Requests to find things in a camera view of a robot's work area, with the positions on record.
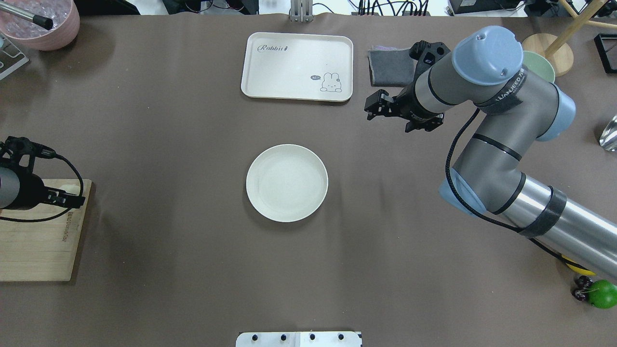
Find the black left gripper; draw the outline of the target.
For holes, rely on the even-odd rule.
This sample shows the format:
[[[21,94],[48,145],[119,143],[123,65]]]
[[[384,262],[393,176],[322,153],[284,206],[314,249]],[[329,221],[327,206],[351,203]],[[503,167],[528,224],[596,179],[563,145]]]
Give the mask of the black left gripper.
[[[55,187],[45,187],[45,189],[46,196],[44,198],[44,204],[63,207],[65,209],[78,209],[85,203],[85,197],[82,195],[73,195]]]

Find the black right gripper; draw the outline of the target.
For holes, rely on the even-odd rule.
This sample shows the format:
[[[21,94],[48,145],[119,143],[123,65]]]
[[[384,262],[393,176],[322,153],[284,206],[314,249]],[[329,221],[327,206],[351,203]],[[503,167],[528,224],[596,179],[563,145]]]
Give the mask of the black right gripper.
[[[377,90],[366,98],[364,112],[367,120],[377,116],[401,117],[407,120],[405,132],[425,130],[431,132],[443,125],[444,114],[435,113],[423,107],[415,93],[414,86],[406,86],[396,97],[385,90]]]

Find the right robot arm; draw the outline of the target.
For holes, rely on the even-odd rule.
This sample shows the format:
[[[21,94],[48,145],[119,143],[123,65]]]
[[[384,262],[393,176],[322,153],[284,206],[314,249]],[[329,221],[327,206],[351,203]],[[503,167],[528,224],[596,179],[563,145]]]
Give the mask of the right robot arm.
[[[616,225],[518,169],[534,141],[549,141],[571,125],[577,108],[557,85],[523,64],[509,29],[487,26],[450,50],[420,41],[410,57],[414,79],[397,96],[377,90],[364,104],[368,120],[401,117],[406,132],[431,131],[446,111],[472,101],[485,114],[439,191],[461,211],[509,221],[507,228],[615,283]]]

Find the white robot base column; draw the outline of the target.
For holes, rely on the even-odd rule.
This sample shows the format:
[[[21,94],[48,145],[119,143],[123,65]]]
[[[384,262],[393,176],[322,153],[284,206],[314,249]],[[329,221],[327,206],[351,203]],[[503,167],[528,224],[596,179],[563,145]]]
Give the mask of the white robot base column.
[[[238,335],[236,347],[362,347],[360,332],[297,331],[244,332]]]

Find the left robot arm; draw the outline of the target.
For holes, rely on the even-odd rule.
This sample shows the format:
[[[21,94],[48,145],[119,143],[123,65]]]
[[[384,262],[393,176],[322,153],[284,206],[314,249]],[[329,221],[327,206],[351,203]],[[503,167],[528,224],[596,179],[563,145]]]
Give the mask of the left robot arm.
[[[1,209],[29,210],[39,204],[77,209],[84,203],[84,196],[47,187],[37,175],[17,169],[0,168]]]

